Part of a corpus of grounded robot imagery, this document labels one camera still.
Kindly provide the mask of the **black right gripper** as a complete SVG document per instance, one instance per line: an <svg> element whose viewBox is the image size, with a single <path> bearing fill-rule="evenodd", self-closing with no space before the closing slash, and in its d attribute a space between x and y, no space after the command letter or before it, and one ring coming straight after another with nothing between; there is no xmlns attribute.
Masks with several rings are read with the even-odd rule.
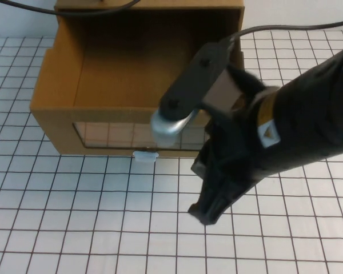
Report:
<svg viewBox="0 0 343 274"><path fill-rule="evenodd" d="M220 216L256 183L251 164L262 148L257 136L257 112L261 101L236 101L229 109L200 103L210 115L205 127L209 139L200 150L192 170L203 179L198 201L188 213L203 225L215 224Z"/></svg>

